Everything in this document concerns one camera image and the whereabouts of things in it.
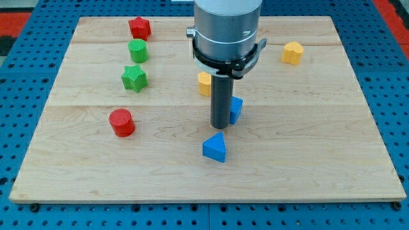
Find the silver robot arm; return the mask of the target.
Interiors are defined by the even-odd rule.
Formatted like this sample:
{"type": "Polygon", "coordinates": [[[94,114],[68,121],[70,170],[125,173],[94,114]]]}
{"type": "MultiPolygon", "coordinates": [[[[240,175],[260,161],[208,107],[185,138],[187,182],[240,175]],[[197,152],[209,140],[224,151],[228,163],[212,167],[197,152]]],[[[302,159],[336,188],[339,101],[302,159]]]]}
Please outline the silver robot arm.
{"type": "Polygon", "coordinates": [[[215,68],[253,56],[261,5],[262,0],[195,0],[194,57],[215,68]]]}

